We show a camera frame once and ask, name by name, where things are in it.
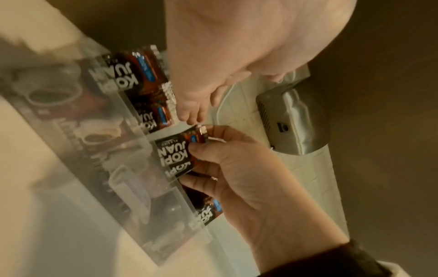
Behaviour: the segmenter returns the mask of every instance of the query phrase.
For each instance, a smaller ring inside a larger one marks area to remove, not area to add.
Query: person
[[[356,0],[166,0],[167,55],[178,117],[205,120],[252,74],[279,81],[344,28]],[[200,161],[180,182],[216,198],[263,276],[407,276],[350,241],[267,147],[229,126],[190,144]]]

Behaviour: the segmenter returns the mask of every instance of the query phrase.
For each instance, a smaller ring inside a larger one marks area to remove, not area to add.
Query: air vent
[[[269,124],[268,115],[266,114],[265,105],[263,105],[262,102],[257,103],[257,106],[259,108],[259,113],[261,117],[261,121],[263,123],[263,127],[266,131],[269,131],[271,129],[271,125]]]

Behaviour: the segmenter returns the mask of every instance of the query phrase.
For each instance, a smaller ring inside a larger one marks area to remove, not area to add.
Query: transparent plastic container
[[[116,89],[102,91],[92,78],[91,71],[106,69],[102,54],[99,45],[84,39],[52,53],[42,66],[3,73],[1,91],[148,256],[162,265],[176,253],[181,255],[189,240],[193,248],[210,238],[179,182],[166,176],[156,146],[146,138],[148,132],[138,124],[130,102]]]

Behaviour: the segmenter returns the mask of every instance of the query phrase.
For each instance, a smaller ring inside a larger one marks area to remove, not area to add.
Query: black sleeve cuff
[[[261,277],[390,277],[391,271],[381,266],[354,240],[316,256],[294,261],[266,272]]]

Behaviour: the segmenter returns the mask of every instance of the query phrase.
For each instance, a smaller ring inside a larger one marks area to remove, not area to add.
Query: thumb
[[[202,161],[221,164],[227,157],[227,143],[209,141],[206,143],[190,143],[188,145],[190,154]]]

